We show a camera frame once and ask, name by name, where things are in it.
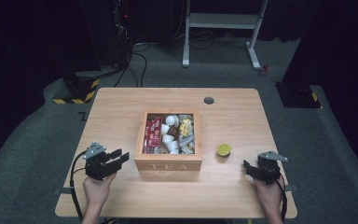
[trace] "wooden table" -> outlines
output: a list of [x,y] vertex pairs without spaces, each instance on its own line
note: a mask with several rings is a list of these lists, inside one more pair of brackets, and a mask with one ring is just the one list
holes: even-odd
[[[204,103],[213,97],[214,103]],[[143,171],[133,160],[143,110],[156,107],[197,108],[200,111],[202,165],[199,172]],[[76,155],[92,141],[130,152],[111,186],[103,217],[264,217],[253,179],[245,175],[242,161],[256,166],[258,153],[277,151],[258,92],[254,89],[101,88],[77,147]],[[216,156],[221,144],[232,146],[228,158]],[[84,167],[79,160],[76,169]],[[75,174],[76,193],[82,210],[84,172]],[[69,185],[69,173],[64,187]],[[287,218],[297,214],[287,192]],[[76,217],[70,194],[62,193],[56,207],[60,217]]]

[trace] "human hand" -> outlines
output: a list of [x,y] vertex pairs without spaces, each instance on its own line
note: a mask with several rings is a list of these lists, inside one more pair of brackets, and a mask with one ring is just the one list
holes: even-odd
[[[282,223],[280,214],[282,192],[280,187],[275,182],[270,185],[265,185],[258,179],[254,179],[254,182],[257,190],[258,201],[260,201],[268,223]],[[283,186],[282,178],[280,178],[278,182],[281,186]]]
[[110,185],[117,173],[109,175],[105,180],[100,181],[87,177],[83,181],[83,189],[86,193],[87,208],[82,223],[98,223],[103,205],[109,196]]

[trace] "wrist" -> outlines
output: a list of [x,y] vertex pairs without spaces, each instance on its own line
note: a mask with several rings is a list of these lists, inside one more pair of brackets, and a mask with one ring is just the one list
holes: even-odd
[[282,224],[281,214],[278,210],[264,210],[268,224]]
[[103,206],[101,204],[88,203],[82,223],[85,224],[98,223],[102,210],[103,210]]

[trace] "coffee pod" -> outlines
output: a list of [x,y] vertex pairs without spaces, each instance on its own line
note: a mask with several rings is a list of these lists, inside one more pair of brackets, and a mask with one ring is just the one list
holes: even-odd
[[177,151],[179,153],[179,143],[178,143],[178,141],[172,141],[172,142],[166,144],[166,146],[167,146],[168,150],[170,151],[170,154],[173,154],[173,153],[171,153],[172,151],[173,152]]
[[168,126],[174,126],[174,127],[179,127],[179,118],[176,115],[169,115],[166,119],[165,119],[165,123]]
[[170,126],[166,124],[161,124],[161,135],[168,133],[168,130],[170,129]]
[[179,154],[179,149],[173,149],[170,151],[170,154]]
[[173,139],[175,139],[175,137],[173,137],[172,135],[169,134],[162,135],[162,143],[164,143],[165,145],[173,142]]

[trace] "white metal stand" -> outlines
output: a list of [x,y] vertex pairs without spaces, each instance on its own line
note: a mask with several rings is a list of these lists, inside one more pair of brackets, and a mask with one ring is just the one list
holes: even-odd
[[246,48],[252,61],[254,70],[259,70],[260,63],[255,55],[255,41],[263,21],[264,12],[266,11],[269,0],[263,0],[261,9],[257,15],[240,15],[240,14],[213,14],[213,13],[190,13],[190,0],[187,0],[186,9],[186,35],[183,49],[183,67],[190,66],[189,60],[189,33],[190,27],[204,28],[228,28],[228,29],[246,29],[254,30],[251,42],[246,42]]

